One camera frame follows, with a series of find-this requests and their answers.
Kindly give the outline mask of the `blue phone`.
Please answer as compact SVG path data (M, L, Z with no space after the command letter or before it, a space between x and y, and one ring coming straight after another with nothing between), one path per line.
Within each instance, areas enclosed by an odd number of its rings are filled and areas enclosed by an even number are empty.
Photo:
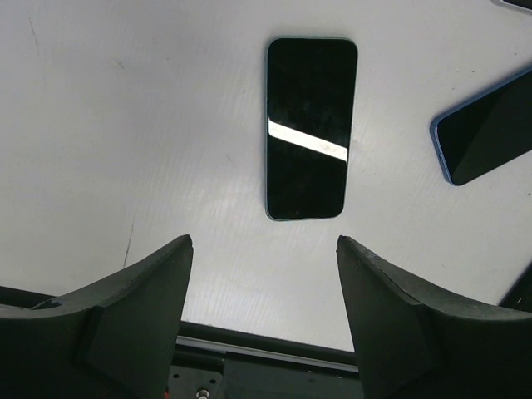
M430 135L446 181L454 186L531 151L531 67L436 116Z

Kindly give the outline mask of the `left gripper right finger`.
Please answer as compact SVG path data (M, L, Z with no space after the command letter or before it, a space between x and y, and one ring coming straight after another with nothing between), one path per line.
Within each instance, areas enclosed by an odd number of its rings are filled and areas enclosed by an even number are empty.
M531 314L482 303L337 241L366 398L529 398Z

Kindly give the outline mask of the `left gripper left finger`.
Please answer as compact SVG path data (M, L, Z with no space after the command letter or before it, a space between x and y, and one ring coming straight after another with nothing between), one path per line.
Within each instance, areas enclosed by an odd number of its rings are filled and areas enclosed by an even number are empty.
M192 258L183 235L62 296L2 288L2 397L162 398Z

